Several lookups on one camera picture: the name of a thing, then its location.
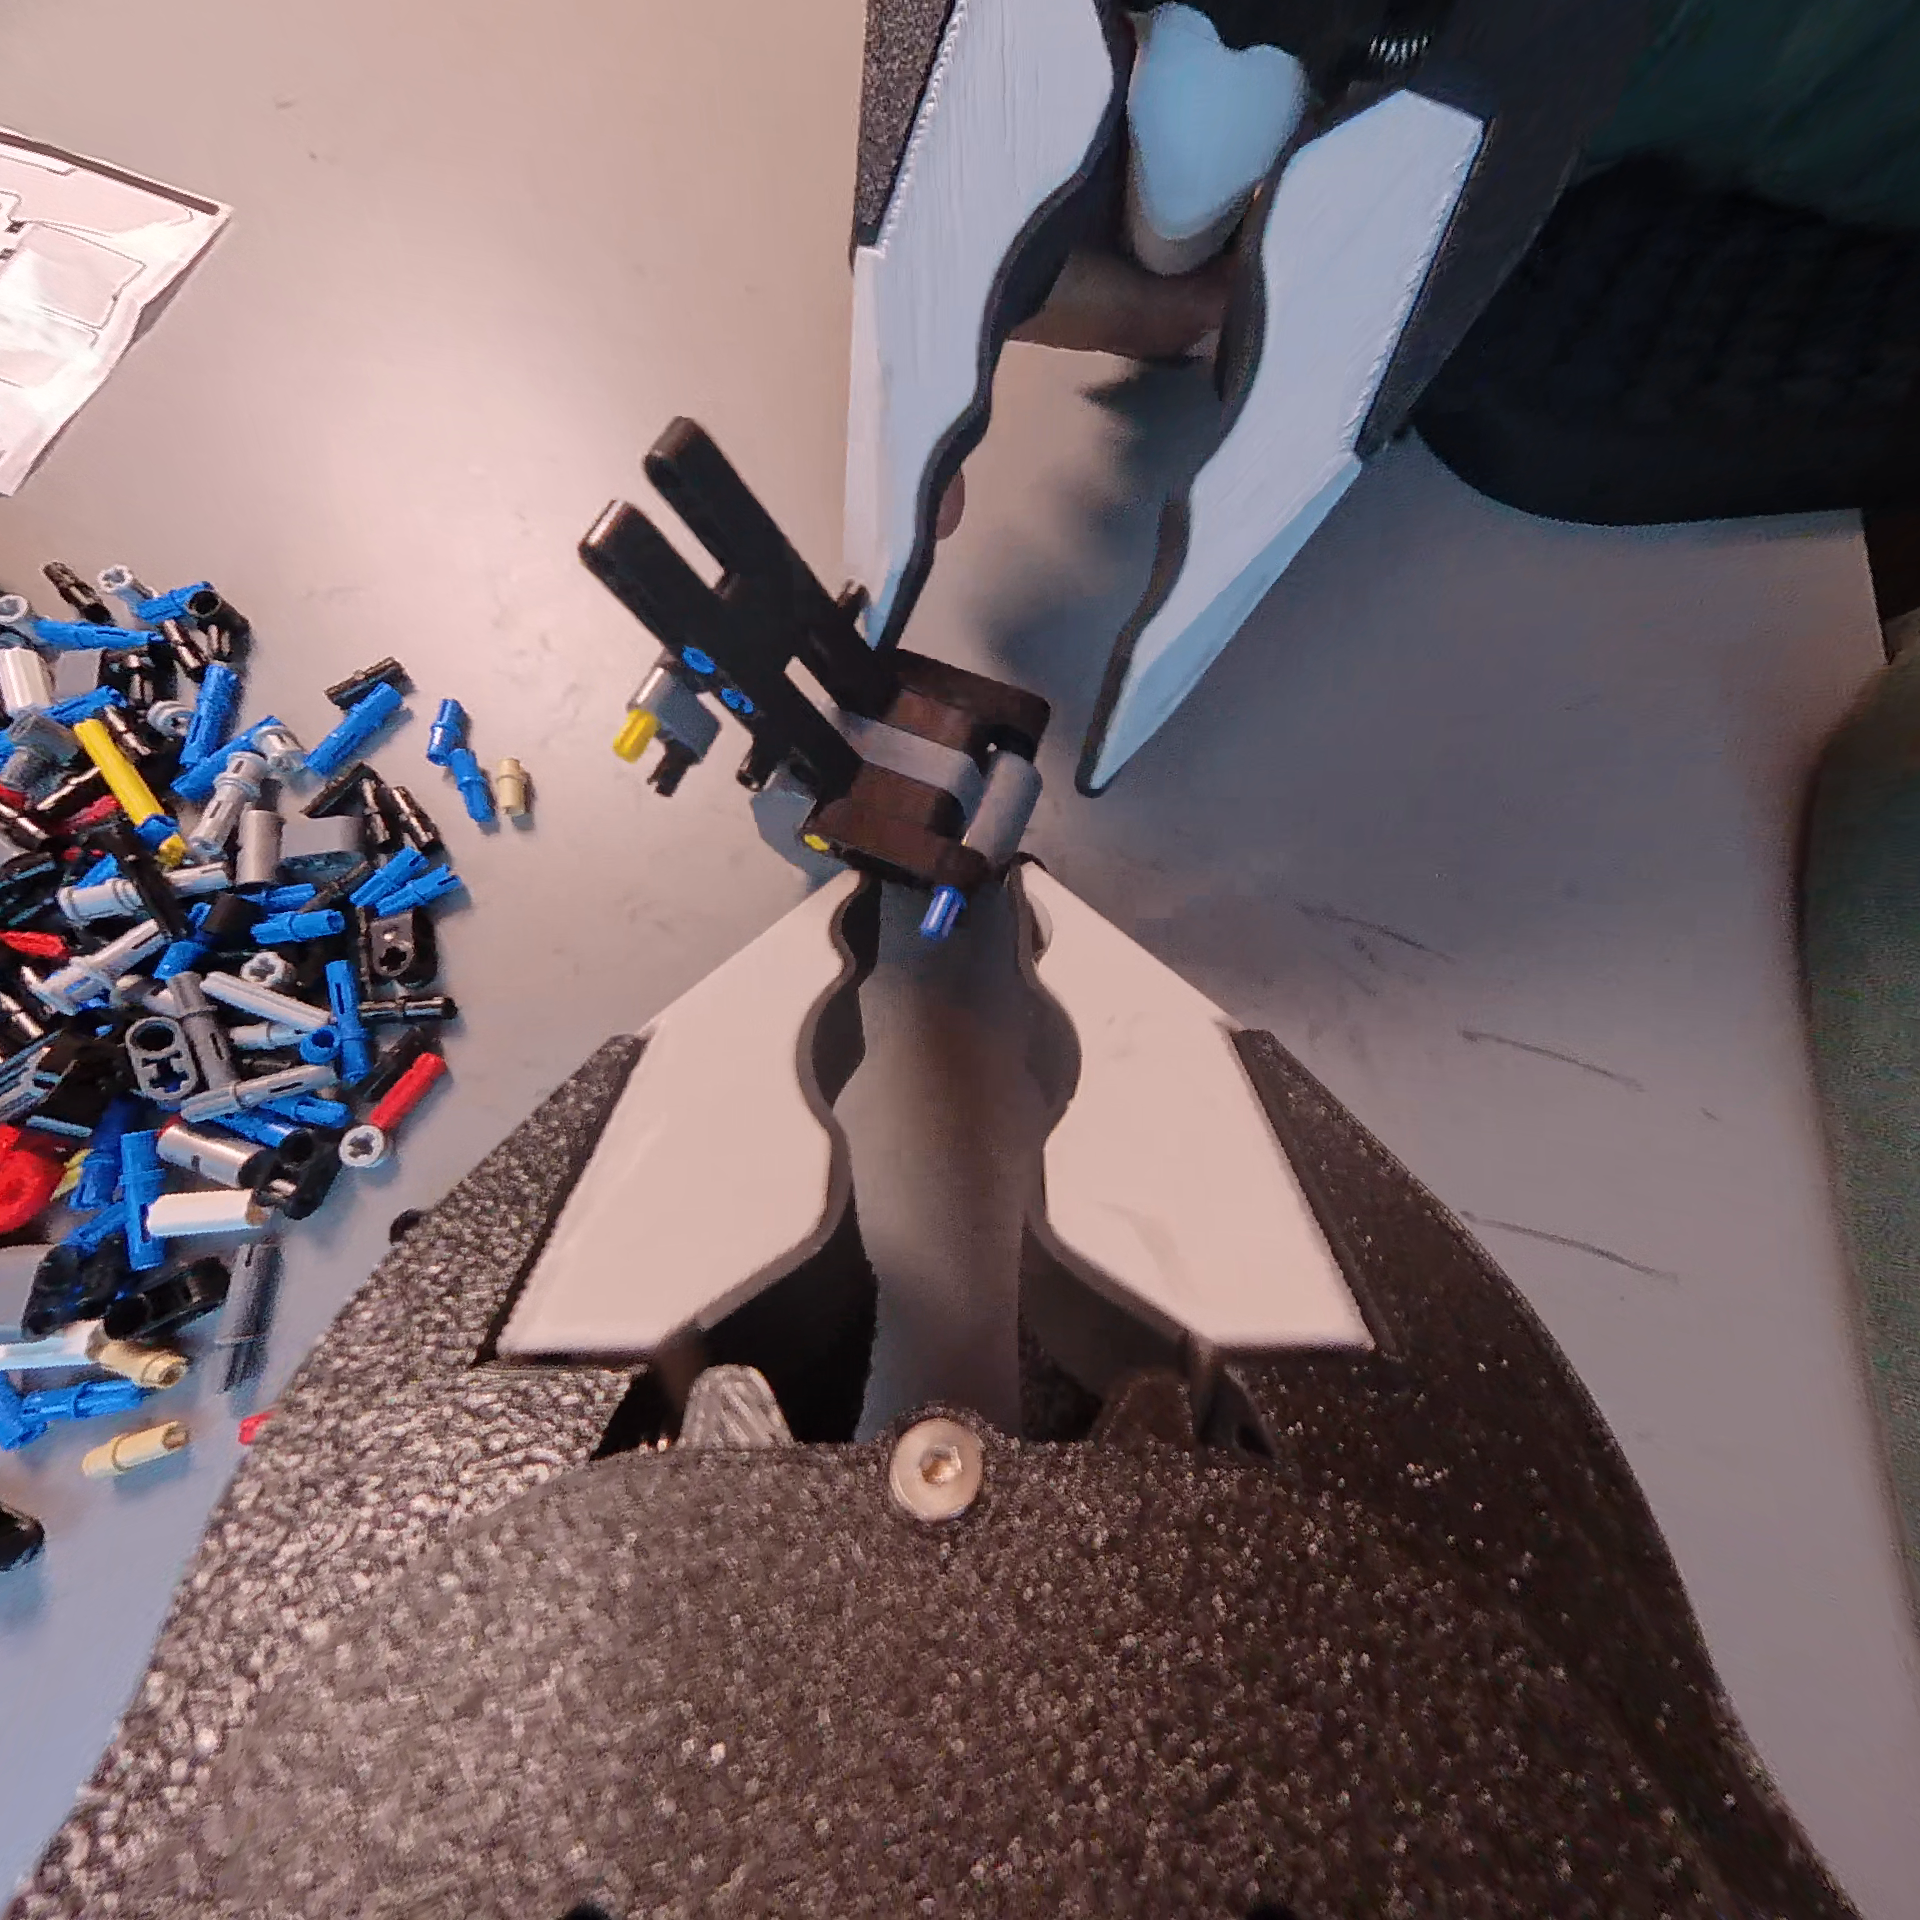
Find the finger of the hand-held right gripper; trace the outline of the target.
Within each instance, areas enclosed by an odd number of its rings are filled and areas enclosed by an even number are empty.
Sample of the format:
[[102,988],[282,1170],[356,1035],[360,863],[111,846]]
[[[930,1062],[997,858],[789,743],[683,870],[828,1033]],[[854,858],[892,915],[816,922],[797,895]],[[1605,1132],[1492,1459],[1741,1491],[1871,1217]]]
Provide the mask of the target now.
[[1263,198],[1220,337],[1220,439],[1159,529],[1075,784],[1102,794],[1184,704],[1359,473],[1359,432],[1484,121],[1412,89],[1304,143]]
[[847,576],[871,647],[922,596],[1005,337],[1084,225],[1120,121],[1115,6],[871,3],[851,238]]

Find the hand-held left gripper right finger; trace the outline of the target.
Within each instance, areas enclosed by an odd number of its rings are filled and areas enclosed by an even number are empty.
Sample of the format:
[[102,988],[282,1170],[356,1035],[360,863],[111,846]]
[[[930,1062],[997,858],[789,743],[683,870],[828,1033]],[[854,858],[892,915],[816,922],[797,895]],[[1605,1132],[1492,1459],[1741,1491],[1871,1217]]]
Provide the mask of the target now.
[[1354,1284],[1255,1078],[1258,1031],[1044,872],[1014,872],[1047,1123],[1022,1326],[1107,1400],[1168,1369],[1203,1407],[1232,1361],[1368,1353]]

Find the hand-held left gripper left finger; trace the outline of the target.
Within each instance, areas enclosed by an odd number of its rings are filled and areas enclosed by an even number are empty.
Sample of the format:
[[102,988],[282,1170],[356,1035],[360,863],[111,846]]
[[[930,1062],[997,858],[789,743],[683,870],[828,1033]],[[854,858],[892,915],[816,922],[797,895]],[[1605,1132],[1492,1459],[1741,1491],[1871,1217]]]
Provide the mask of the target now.
[[863,1056],[877,931],[877,883],[837,879],[640,1031],[504,1361],[640,1361],[672,1410],[741,1362],[792,1433],[856,1426],[877,1282],[831,1104]]

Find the black beam frame yellow pins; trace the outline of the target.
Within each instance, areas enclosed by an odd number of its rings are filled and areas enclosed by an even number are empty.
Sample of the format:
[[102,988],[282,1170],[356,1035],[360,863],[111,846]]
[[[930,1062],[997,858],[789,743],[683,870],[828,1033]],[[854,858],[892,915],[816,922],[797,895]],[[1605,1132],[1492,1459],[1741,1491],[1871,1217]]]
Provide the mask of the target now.
[[775,794],[789,838],[820,858],[925,891],[918,932],[947,939],[1014,867],[1042,780],[1048,704],[1034,690],[856,628],[859,590],[829,595],[694,422],[645,456],[650,483],[718,566],[704,582],[634,505],[581,542],[590,576],[660,643],[615,755],[672,796],[730,714],[750,737],[738,780]]

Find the pile of small building bricks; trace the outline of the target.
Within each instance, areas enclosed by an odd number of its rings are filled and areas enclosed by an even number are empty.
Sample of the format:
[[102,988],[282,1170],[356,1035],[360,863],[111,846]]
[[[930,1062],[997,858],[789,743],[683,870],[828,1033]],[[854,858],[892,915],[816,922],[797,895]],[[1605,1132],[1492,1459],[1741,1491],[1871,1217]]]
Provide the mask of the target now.
[[219,575],[4,583],[4,1612],[75,1505],[256,1440],[474,1031],[474,664]]

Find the person's right forearm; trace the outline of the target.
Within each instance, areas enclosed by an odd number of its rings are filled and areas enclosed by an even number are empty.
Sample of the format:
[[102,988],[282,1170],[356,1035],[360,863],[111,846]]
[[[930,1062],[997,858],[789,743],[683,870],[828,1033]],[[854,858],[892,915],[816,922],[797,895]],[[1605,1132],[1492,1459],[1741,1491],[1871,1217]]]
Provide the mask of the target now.
[[1664,156],[1823,217],[1917,227],[1916,3],[1661,3],[1590,168]]

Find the grey desk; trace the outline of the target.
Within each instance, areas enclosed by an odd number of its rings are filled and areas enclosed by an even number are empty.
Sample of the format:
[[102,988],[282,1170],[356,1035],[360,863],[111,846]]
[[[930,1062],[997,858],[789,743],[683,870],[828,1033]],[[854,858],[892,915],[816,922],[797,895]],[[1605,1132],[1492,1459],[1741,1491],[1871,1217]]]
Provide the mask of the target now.
[[[607,750],[653,647],[575,540],[672,416],[840,569],[859,6],[4,6],[4,123],[230,206],[4,502],[45,560],[210,579],[258,710],[397,656],[388,758],[471,896],[450,1083],[291,1239],[256,1392],[602,1040],[792,905],[735,737]],[[1367,472],[1104,801],[1072,794],[1192,371],[1014,347],[916,638],[1054,704],[1030,846],[1271,1028],[1522,1284],[1613,1425],[1743,1723],[1859,1905],[1916,1854],[1916,1642],[1791,979],[1808,758],[1882,664],[1846,519],[1596,534],[1419,444]],[[442,696],[540,783],[474,831]]]

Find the person's torso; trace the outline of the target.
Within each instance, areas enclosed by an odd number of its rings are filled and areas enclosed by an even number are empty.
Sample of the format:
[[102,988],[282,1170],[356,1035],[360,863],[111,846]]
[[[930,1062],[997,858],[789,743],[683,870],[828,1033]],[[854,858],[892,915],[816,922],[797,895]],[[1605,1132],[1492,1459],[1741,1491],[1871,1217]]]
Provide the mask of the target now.
[[1815,1083],[1860,1209],[1917,1191],[1917,647],[1864,687],[1808,791],[1799,947]]

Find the clear sticker sheet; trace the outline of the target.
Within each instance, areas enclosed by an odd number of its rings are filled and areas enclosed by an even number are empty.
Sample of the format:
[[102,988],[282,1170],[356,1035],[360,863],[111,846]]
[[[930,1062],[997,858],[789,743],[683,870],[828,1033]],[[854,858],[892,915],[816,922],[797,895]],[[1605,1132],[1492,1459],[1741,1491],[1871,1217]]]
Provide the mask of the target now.
[[173,300],[230,208],[3,132],[3,494]]

